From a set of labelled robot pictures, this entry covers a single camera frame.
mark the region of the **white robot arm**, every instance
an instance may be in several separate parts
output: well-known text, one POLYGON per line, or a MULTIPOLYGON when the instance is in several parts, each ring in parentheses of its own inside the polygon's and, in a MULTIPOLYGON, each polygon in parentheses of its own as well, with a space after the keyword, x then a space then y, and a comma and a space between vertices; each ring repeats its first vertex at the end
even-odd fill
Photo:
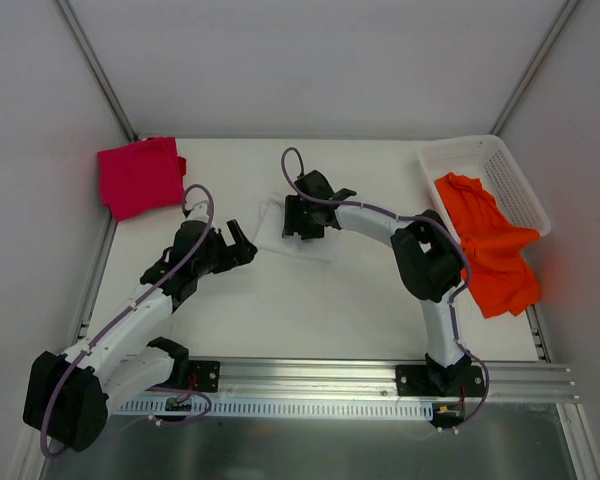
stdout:
MULTIPOLYGON (((350 197, 349 200, 369 203, 357 195, 350 197)), ((338 207, 335 216, 342 230, 360 233, 389 248, 394 248, 391 238, 396 232, 413 223, 391 219, 372 210, 347 205, 338 207)), ((454 290, 455 287, 451 287, 437 302, 431 299, 420 300, 429 338, 427 355, 445 368, 455 365, 464 356, 454 339, 449 310, 449 297, 454 290)))
POLYGON ((45 352, 35 360, 23 414, 26 424, 46 430, 51 438, 80 452, 96 440, 108 417, 136 395, 157 384, 187 388, 189 351, 171 340, 157 338, 133 359, 122 360, 137 351, 152 329, 195 293, 201 277, 250 263, 257 249, 231 220, 228 227, 234 245, 227 246, 222 232, 211 228, 193 256, 164 281, 165 274, 187 258, 209 222, 206 202, 186 214, 173 246, 144 273, 120 307, 122 314, 131 310, 123 320, 113 324, 98 341, 94 342, 94 336, 99 335, 95 332, 60 355, 45 352), (74 363, 45 425, 52 392, 74 363))
POLYGON ((334 192, 316 170, 306 175, 303 172, 292 182, 284 155, 283 171, 297 192, 285 200, 283 236, 299 235, 303 240, 315 241, 330 227, 360 233, 393 250, 403 284, 421 302, 427 328, 427 374, 420 391, 448 395, 470 367, 471 358, 459 345, 450 308, 461 283, 463 258, 445 235, 440 216, 431 210, 418 216, 392 216, 352 190, 334 192))

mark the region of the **wire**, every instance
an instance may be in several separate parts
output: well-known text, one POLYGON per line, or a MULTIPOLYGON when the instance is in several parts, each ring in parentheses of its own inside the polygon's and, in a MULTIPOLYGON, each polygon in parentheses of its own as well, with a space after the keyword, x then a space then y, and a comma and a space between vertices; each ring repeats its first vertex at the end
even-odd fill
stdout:
MULTIPOLYGON (((151 388, 148 388, 148 390, 154 391, 154 392, 174 392, 174 393, 181 393, 181 394, 186 394, 188 396, 193 395, 193 396, 202 398, 205 401, 205 408, 204 408, 204 410, 202 412, 200 412, 200 413, 197 413, 196 415, 188 415, 185 420, 187 420, 189 418, 191 418, 191 420, 188 421, 187 423, 193 423, 194 421, 201 420, 202 417, 206 416, 211 411, 211 409, 213 408, 213 403, 211 402, 211 399, 208 396, 206 396, 202 392, 195 391, 195 390, 193 390, 191 388, 189 388, 188 390, 180 390, 180 389, 175 389, 175 388, 159 387, 159 386, 156 385, 156 386, 153 386, 151 388)), ((104 439, 100 440, 99 443, 107 443, 110 440, 114 439, 115 437, 121 435, 123 432, 129 430, 134 425, 137 425, 138 423, 141 423, 143 421, 155 422, 156 426, 158 426, 158 427, 175 427, 175 426, 183 425, 183 422, 185 420, 170 422, 170 421, 167 421, 167 420, 156 419, 154 415, 142 415, 140 417, 136 417, 133 420, 131 420, 129 423, 127 423, 120 430, 116 430, 112 434, 110 434, 107 437, 105 437, 104 439)))
MULTIPOLYGON (((189 375, 189 390, 193 390, 193 385, 194 383, 197 383, 196 380, 196 374, 192 373, 191 375, 189 375)), ((178 397, 175 399, 175 403, 177 405, 186 402, 187 400, 189 400, 191 398, 191 393, 185 393, 185 394, 181 394, 178 395, 178 397)))
POLYGON ((462 397, 460 397, 459 405, 462 407, 463 410, 464 410, 464 407, 465 407, 464 401, 466 399, 467 399, 467 387, 465 387, 464 385, 462 385, 462 397))
POLYGON ((187 393, 189 395, 193 395, 195 397, 202 398, 206 403, 204 410, 202 412, 196 413, 195 415, 187 415, 187 417, 184 420, 180 420, 177 422, 169 422, 169 421, 160 421, 160 423, 156 422, 156 424, 159 427, 178 427, 181 425, 188 425, 190 423, 197 422, 198 420, 201 420, 204 416, 206 416, 213 408, 213 403, 211 402, 211 399, 204 393, 198 392, 197 390, 182 390, 179 388, 160 387, 157 385, 149 388, 149 390, 152 392, 187 393))
POLYGON ((489 369, 487 368, 486 363, 483 362, 478 357, 476 357, 473 353, 471 353, 471 351, 469 349, 467 349, 460 341, 460 332, 458 329, 458 319, 457 319, 456 310, 455 310, 455 307, 453 304, 455 302, 455 299, 458 297, 458 295, 460 295, 460 293, 462 293, 464 290, 469 288, 469 284, 471 283, 471 279, 473 278, 473 273, 471 271, 471 265, 469 264, 469 259, 467 258, 467 255, 462 250, 462 247, 455 241, 455 239, 451 236, 451 234, 447 231, 446 228, 444 228, 442 225, 440 225, 435 220, 425 217, 423 215, 396 215, 395 213, 393 213, 390 210, 387 210, 386 208, 382 208, 382 207, 379 207, 377 205, 373 205, 370 203, 358 202, 356 200, 323 200, 320 198, 316 198, 316 197, 307 195, 302 190, 300 190, 296 186, 295 183, 293 183, 293 180, 291 180, 291 177, 289 176, 289 172, 287 171, 287 165, 286 165, 287 155, 289 154, 289 152, 294 152, 297 155, 298 160, 300 161, 300 167, 301 167, 301 171, 302 171, 301 175, 304 174, 304 161, 302 160, 302 157, 300 156, 300 152, 295 147, 289 147, 284 152, 282 152, 282 157, 280 158, 280 166, 282 167, 282 174, 284 175, 284 178, 287 181, 287 183, 289 184, 289 186, 300 197, 304 198, 305 200, 307 200, 309 202, 313 202, 313 203, 319 203, 322 205, 329 205, 329 206, 334 206, 334 207, 351 206, 351 207, 365 208, 367 210, 371 210, 373 212, 380 213, 391 219, 395 219, 395 220, 402 221, 402 222, 424 222, 424 223, 431 225, 433 228, 435 228, 451 243, 454 250, 456 251, 458 256, 461 258, 462 263, 463 263, 464 268, 467 273, 464 283, 449 296, 448 303, 449 303, 449 310, 451 313, 451 328, 453 329, 453 340, 456 343, 456 345, 458 345, 458 348, 460 349, 460 351, 462 351, 462 353, 464 353, 469 358, 471 358, 471 360, 473 360, 474 362, 479 364, 480 367, 482 367, 482 370, 484 371, 484 388, 485 388, 484 395, 480 399, 480 402, 478 403, 476 408, 463 421, 463 423, 466 423, 467 421, 471 420, 473 417, 475 417, 475 415, 478 413, 478 411, 483 407, 484 403, 486 402, 487 396, 489 395, 489 386, 490 386, 491 382, 490 382, 490 377, 489 377, 489 369))
MULTIPOLYGON (((136 301, 135 301, 136 306, 140 305, 142 302, 144 302, 153 292, 155 292, 158 288, 160 288, 164 284, 164 282, 169 280, 178 270, 180 270, 180 268, 182 268, 191 259, 191 257, 196 253, 196 251, 200 248, 200 246, 202 245, 204 240, 207 238, 207 235, 209 234, 209 231, 211 230, 211 225, 213 224, 213 216, 215 213, 215 205, 213 202, 213 197, 211 196, 211 192, 204 185, 200 185, 197 183, 194 185, 191 185, 184 191, 184 195, 182 198, 182 204, 186 205, 187 195, 189 194, 189 192, 191 192, 192 190, 195 190, 195 189, 202 190, 205 193, 205 195, 207 196, 207 201, 209 202, 208 207, 207 207, 207 215, 208 215, 209 219, 207 220, 207 224, 205 225, 205 227, 202 231, 202 234, 200 235, 200 237, 198 237, 198 240, 196 241, 196 243, 193 245, 193 247, 191 247, 191 250, 189 250, 189 252, 182 258, 182 260, 180 260, 171 270, 169 270, 151 288, 149 288, 145 293, 143 293, 136 299, 136 301)), ((118 323, 120 323, 131 311, 133 311, 132 306, 126 307, 118 315, 116 315, 113 318, 113 320, 111 320, 107 325, 105 325, 105 327, 102 330, 100 330, 96 334, 96 336, 93 337, 93 339, 91 341, 89 341, 89 343, 87 344, 89 350, 94 348, 98 344, 98 342, 100 342, 100 340, 102 340, 102 338, 105 335, 107 335, 107 333, 109 333, 111 331, 111 329, 113 329, 118 323)), ((49 423, 51 422, 51 413, 53 412, 53 407, 55 406, 56 401, 58 400, 58 396, 60 395, 60 391, 62 390, 62 387, 67 382, 67 380, 69 379, 69 377, 71 376, 73 371, 80 364, 80 362, 87 355, 88 355, 88 353, 83 350, 76 356, 76 358, 73 360, 73 362, 71 362, 69 367, 64 371, 64 373, 58 380, 58 383, 56 384, 55 388, 51 392, 51 396, 49 397, 49 402, 47 403, 47 408, 44 412, 44 416, 42 418, 42 425, 40 427, 40 450, 42 450, 43 455, 45 457, 47 457, 48 459, 57 458, 62 453, 64 453, 67 449, 66 445, 63 446, 57 452, 52 452, 49 449, 49 445, 47 443, 47 436, 49 433, 49 423)))

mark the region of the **white plastic basket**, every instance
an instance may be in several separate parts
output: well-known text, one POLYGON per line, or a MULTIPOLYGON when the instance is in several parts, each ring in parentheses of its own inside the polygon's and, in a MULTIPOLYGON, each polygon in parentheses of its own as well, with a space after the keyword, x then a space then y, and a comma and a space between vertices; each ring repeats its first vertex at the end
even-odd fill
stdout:
POLYGON ((458 234, 435 186, 435 181, 449 172, 479 178, 513 225, 533 228, 541 236, 551 230, 547 214, 500 138, 475 135, 430 142, 418 150, 418 159, 434 207, 456 240, 458 234))

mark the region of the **black mounting bracket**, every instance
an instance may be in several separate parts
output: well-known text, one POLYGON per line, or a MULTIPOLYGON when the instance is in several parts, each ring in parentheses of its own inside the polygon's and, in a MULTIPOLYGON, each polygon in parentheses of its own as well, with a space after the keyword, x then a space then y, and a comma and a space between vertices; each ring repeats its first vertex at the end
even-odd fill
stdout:
POLYGON ((482 369, 477 365, 466 367, 444 393, 429 380, 427 365, 397 365, 395 380, 399 397, 461 397, 463 386, 466 398, 482 398, 485 392, 482 369))
POLYGON ((216 393, 220 384, 220 362, 189 360, 187 370, 193 379, 193 389, 203 393, 216 393))
MULTIPOLYGON (((294 182, 301 192, 320 200, 341 202, 356 195, 348 188, 333 191, 329 181, 317 170, 298 177, 294 182)), ((312 240, 324 237, 325 227, 340 230, 336 218, 337 204, 324 205, 305 200, 300 195, 287 195, 284 203, 284 225, 282 236, 300 235, 302 240, 312 240)))

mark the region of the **white cloth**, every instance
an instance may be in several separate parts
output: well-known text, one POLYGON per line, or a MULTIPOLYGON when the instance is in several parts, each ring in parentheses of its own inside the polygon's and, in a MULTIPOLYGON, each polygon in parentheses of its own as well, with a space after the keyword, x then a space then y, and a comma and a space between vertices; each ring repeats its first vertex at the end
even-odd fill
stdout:
POLYGON ((284 200, 272 198, 260 205, 260 226, 253 243, 256 247, 290 257, 333 262, 336 256, 338 230, 325 228, 324 238, 302 240, 299 235, 282 236, 284 200))

